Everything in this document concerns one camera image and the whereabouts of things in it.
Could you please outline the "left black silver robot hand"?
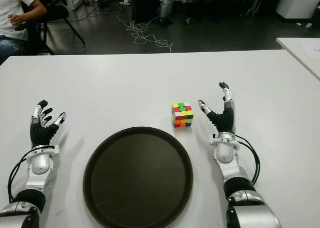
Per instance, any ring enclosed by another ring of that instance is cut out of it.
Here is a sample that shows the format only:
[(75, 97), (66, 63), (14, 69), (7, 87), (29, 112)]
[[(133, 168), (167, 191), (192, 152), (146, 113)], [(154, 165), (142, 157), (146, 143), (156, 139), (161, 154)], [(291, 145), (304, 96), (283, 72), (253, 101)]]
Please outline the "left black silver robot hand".
[(62, 112), (58, 118), (49, 124), (52, 120), (50, 113), (53, 108), (47, 108), (48, 102), (46, 100), (40, 101), (34, 108), (30, 119), (30, 140), (32, 148), (39, 145), (49, 145), (51, 139), (57, 133), (59, 127), (66, 120), (66, 112)]

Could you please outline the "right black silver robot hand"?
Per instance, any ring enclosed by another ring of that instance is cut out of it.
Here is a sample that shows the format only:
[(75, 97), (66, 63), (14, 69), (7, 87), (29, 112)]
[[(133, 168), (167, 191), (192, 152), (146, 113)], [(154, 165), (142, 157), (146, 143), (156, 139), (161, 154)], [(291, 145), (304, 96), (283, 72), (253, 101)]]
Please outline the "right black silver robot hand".
[(216, 113), (210, 109), (203, 100), (198, 100), (200, 109), (205, 113), (210, 122), (216, 127), (218, 132), (236, 133), (235, 122), (235, 103), (232, 92), (225, 82), (220, 82), (224, 96), (224, 110), (222, 113)]

